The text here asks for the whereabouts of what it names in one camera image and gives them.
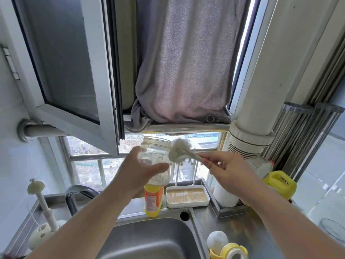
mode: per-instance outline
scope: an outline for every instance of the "outdoor view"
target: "outdoor view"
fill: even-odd
[[[139,146],[144,136],[153,136],[164,138],[173,141],[177,138],[188,139],[192,144],[192,149],[213,149],[218,145],[218,138],[220,133],[194,133],[194,134],[185,134],[185,135],[166,135],[166,134],[126,134],[125,140],[120,140],[119,153],[128,153],[130,150]],[[67,136],[70,154],[74,155],[97,155],[97,154],[106,154],[106,152],[78,139],[74,136]],[[102,165],[104,170],[104,175],[106,179],[106,184],[108,185],[111,180],[114,178],[117,170],[119,169],[123,158],[110,158],[103,159]],[[80,183],[94,189],[102,189],[101,176],[99,172],[99,166],[97,160],[88,160],[88,161],[75,161],[75,169],[80,178]],[[180,165],[180,175],[179,180],[189,180],[192,178],[192,167],[193,163],[184,162],[183,165]],[[177,174],[177,165],[175,166],[174,171],[174,180]],[[207,178],[208,169],[198,164],[197,167],[197,178]]]

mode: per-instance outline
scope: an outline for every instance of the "glass jar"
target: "glass jar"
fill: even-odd
[[[171,141],[145,136],[142,144],[140,145],[140,152],[138,159],[146,165],[153,165],[158,163],[168,163]],[[159,173],[152,177],[147,184],[149,185],[167,185],[170,181],[169,169],[163,173]]]

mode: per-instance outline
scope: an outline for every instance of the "faucet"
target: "faucet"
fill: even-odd
[[[91,187],[79,184],[71,185],[70,187],[68,187],[65,193],[65,202],[69,212],[71,213],[71,216],[75,215],[76,212],[78,212],[77,203],[75,202],[74,198],[75,194],[81,194],[82,196],[86,196],[92,200],[99,195],[99,192],[92,189]]]

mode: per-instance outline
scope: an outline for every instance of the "left hand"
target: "left hand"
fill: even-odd
[[[168,163],[142,164],[138,160],[139,150],[136,146],[129,152],[107,188],[117,189],[132,199],[153,176],[169,169]]]

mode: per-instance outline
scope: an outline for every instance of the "hand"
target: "hand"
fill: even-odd
[[[255,189],[264,185],[239,153],[213,151],[197,155],[218,183],[241,199],[249,200]]]
[[[132,197],[138,193],[156,174],[169,169],[168,163],[145,165],[138,160],[140,147],[134,147],[122,162],[113,181],[107,188],[116,189],[124,196]]]

